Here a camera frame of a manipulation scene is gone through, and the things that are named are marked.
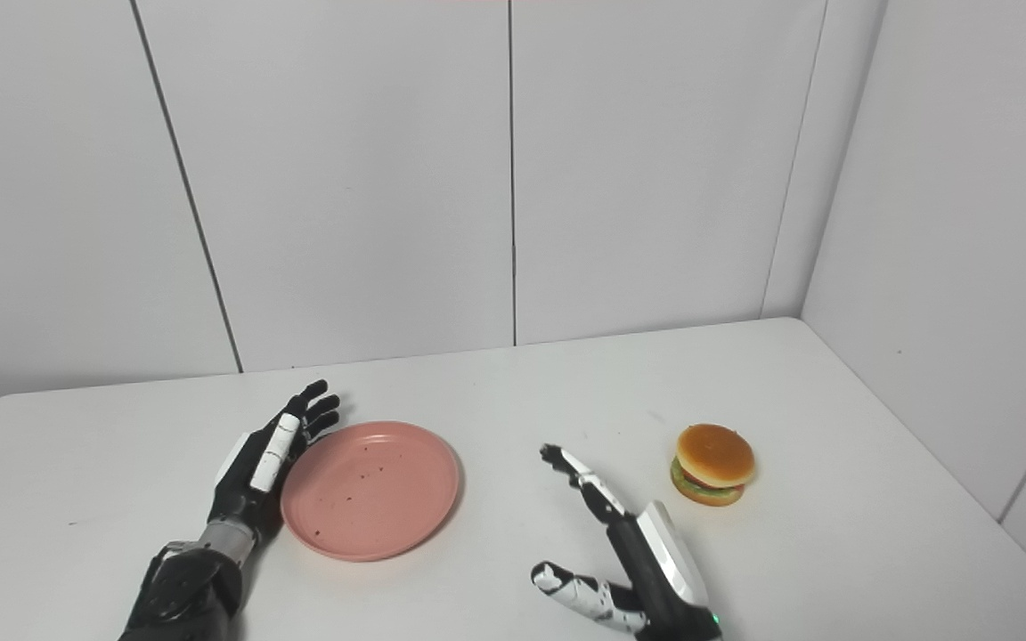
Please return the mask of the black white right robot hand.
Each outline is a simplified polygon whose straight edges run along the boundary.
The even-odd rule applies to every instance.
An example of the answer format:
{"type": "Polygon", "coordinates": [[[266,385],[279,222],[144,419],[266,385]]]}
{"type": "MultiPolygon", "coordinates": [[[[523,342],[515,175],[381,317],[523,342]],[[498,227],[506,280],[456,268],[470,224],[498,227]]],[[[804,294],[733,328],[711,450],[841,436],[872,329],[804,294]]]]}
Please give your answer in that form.
{"type": "Polygon", "coordinates": [[[594,579],[541,561],[531,569],[538,591],[635,640],[721,640],[720,618],[710,609],[707,585],[664,504],[652,500],[644,510],[632,512],[570,451],[544,443],[539,454],[566,476],[603,524],[631,585],[594,579]]]}

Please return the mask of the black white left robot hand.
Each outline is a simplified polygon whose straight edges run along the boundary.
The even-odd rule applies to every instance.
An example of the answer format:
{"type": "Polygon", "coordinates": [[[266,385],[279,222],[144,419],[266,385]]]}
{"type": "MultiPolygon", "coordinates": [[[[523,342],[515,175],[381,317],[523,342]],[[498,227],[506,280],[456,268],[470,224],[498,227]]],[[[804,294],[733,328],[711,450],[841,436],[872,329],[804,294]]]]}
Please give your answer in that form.
{"type": "Polygon", "coordinates": [[[327,380],[314,380],[290,397],[276,417],[245,434],[219,479],[208,520],[238,523],[256,544],[271,539],[281,527],[281,492],[290,467],[338,419],[339,397],[327,380]]]}

